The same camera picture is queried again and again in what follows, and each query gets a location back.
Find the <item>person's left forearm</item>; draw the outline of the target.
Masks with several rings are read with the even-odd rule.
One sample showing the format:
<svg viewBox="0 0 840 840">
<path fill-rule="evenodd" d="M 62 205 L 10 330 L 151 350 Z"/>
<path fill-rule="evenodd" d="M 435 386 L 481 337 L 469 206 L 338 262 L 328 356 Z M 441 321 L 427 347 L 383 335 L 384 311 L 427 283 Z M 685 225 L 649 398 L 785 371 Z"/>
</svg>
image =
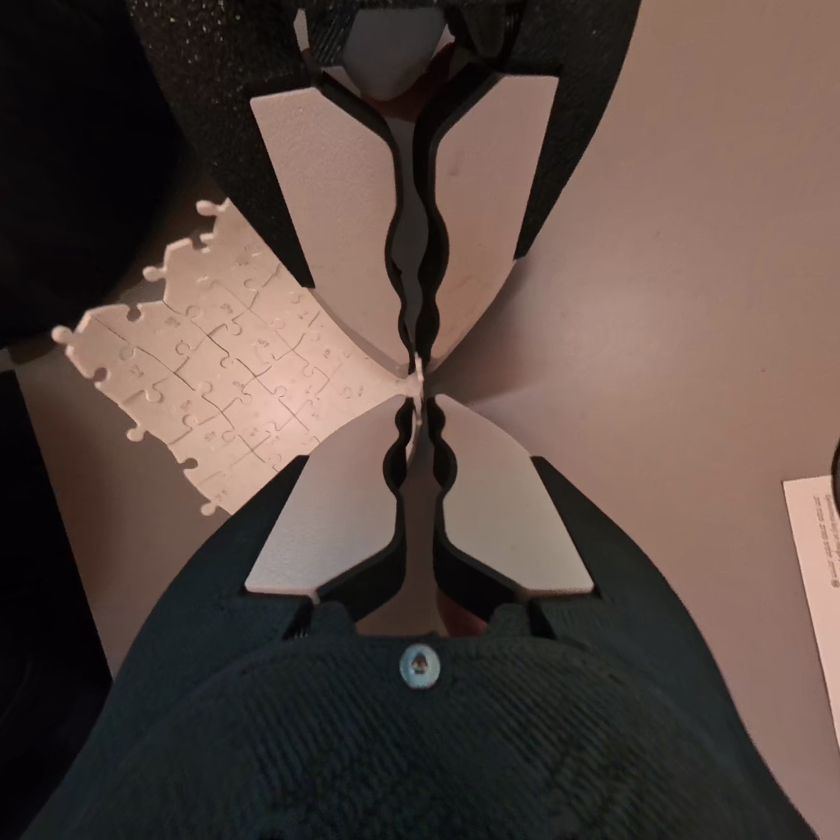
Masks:
<svg viewBox="0 0 840 840">
<path fill-rule="evenodd" d="M 103 302 L 185 142 L 125 2 L 1 2 L 1 346 Z"/>
</svg>

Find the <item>partly built white puzzle ball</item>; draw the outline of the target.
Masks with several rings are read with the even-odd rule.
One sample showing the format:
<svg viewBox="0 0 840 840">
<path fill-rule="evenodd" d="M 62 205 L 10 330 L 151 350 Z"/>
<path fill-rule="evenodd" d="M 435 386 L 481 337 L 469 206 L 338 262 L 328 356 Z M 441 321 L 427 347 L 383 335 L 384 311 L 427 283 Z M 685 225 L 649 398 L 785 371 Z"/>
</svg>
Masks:
<svg viewBox="0 0 840 840">
<path fill-rule="evenodd" d="M 166 246 L 143 278 L 163 296 L 87 310 L 51 338 L 158 439 L 203 497 L 231 515 L 300 455 L 394 396 L 419 406 L 416 374 L 372 360 L 301 287 L 229 199 L 199 201 L 200 243 Z"/>
</svg>

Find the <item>person's right hand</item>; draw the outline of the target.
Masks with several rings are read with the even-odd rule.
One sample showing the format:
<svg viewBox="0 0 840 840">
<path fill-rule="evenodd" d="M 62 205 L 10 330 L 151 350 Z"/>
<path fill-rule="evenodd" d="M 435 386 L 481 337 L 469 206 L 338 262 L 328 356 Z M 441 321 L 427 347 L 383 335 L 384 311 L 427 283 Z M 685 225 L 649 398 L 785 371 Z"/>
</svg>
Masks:
<svg viewBox="0 0 840 840">
<path fill-rule="evenodd" d="M 438 586 L 435 594 L 437 614 L 448 637 L 478 637 L 487 630 L 487 622 L 459 605 Z"/>
</svg>

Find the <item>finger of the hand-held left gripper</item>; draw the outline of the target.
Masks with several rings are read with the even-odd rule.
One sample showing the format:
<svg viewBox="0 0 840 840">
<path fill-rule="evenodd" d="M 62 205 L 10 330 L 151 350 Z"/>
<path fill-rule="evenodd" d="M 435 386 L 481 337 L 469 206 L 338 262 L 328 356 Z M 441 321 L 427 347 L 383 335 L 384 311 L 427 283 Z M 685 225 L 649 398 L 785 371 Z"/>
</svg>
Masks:
<svg viewBox="0 0 840 840">
<path fill-rule="evenodd" d="M 413 177 L 427 215 L 416 351 L 440 365 L 517 261 L 559 79 L 458 73 L 416 121 Z"/>
<path fill-rule="evenodd" d="M 403 209 L 400 155 L 383 117 L 330 74 L 249 101 L 330 318 L 397 378 L 413 370 L 405 291 L 393 258 Z"/>
</svg>

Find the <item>person's black clothing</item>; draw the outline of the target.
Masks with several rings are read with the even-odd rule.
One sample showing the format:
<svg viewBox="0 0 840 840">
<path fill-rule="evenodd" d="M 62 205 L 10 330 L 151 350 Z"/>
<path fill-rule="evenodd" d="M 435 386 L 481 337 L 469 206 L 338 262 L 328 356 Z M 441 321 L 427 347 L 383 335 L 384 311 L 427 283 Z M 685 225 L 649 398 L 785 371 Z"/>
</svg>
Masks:
<svg viewBox="0 0 840 840">
<path fill-rule="evenodd" d="M 1 838 L 20 838 L 102 710 L 109 665 L 18 378 L 1 373 Z"/>
</svg>

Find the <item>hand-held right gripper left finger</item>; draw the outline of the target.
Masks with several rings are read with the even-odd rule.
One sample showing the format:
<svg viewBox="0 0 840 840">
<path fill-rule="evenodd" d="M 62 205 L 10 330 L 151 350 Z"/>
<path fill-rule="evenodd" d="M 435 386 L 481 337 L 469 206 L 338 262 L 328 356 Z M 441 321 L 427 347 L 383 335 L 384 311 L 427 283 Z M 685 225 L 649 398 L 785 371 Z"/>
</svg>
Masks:
<svg viewBox="0 0 840 840">
<path fill-rule="evenodd" d="M 315 447 L 246 591 L 338 603 L 355 622 L 390 601 L 406 576 L 401 487 L 415 425 L 414 399 L 395 395 Z"/>
</svg>

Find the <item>white printed paper leaflet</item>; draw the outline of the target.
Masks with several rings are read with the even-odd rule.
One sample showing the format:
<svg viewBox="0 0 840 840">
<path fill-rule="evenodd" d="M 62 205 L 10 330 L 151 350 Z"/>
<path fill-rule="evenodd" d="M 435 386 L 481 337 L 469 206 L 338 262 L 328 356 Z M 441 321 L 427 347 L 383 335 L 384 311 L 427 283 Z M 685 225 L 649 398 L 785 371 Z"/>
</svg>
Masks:
<svg viewBox="0 0 840 840">
<path fill-rule="evenodd" d="M 839 736 L 839 517 L 830 476 L 787 480 L 784 500 Z"/>
</svg>

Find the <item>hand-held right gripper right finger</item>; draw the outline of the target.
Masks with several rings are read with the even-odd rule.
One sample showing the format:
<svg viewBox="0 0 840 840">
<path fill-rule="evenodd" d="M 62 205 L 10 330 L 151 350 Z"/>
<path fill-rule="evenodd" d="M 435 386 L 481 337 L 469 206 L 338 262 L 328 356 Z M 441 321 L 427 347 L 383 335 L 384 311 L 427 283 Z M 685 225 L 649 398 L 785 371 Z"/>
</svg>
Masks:
<svg viewBox="0 0 840 840">
<path fill-rule="evenodd" d="M 486 623 L 500 606 L 591 595 L 592 576 L 528 450 L 450 396 L 428 398 L 426 416 L 439 590 Z"/>
</svg>

